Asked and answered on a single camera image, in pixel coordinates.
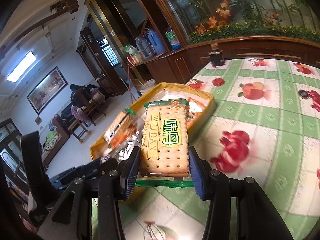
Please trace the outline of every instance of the cork stopper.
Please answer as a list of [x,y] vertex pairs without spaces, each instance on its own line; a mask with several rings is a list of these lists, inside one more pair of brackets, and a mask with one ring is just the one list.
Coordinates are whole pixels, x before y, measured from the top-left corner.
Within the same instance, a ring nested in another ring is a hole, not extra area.
[[218,50],[219,49],[219,44],[218,43],[210,44],[210,46],[211,46],[212,50]]

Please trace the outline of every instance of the screw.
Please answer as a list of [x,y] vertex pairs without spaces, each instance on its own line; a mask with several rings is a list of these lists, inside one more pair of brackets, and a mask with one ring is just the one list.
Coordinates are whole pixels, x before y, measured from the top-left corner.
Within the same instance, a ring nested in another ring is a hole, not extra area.
[[76,184],[81,184],[83,182],[82,178],[75,178],[75,183]]
[[210,171],[210,173],[211,173],[211,175],[213,175],[213,176],[218,176],[218,175],[220,174],[220,171],[218,171],[218,170],[212,170],[212,171]]
[[110,171],[110,172],[109,172],[109,175],[110,175],[111,177],[115,177],[115,176],[117,176],[118,174],[119,174],[118,171]]
[[252,184],[252,183],[254,183],[254,178],[246,177],[246,178],[245,178],[245,181],[248,182],[248,183],[250,183],[250,184]]

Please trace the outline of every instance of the gray thermos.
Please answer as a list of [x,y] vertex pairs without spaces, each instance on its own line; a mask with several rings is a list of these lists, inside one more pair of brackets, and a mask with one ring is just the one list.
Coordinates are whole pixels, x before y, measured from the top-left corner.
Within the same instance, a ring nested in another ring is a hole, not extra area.
[[149,58],[154,55],[151,46],[145,37],[136,37],[136,49],[137,52],[142,53],[144,58]]

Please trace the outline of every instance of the green foliage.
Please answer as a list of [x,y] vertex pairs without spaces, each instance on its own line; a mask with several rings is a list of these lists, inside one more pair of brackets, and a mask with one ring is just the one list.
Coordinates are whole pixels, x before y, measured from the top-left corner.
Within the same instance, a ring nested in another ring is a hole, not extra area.
[[257,21],[245,22],[244,24],[230,23],[229,25],[221,27],[219,30],[208,29],[204,34],[193,32],[193,34],[189,36],[189,39],[191,43],[198,43],[221,38],[253,35],[285,36],[313,41],[320,44],[320,32],[318,31],[304,29],[300,26],[261,24]]

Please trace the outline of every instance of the ceiling light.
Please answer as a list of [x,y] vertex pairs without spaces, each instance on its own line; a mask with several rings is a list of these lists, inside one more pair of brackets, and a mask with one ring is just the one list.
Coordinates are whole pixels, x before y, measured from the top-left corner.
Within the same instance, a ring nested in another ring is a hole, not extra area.
[[36,60],[35,55],[30,51],[24,59],[15,67],[15,69],[9,74],[7,80],[11,82],[17,82],[21,75],[30,67],[30,65]]

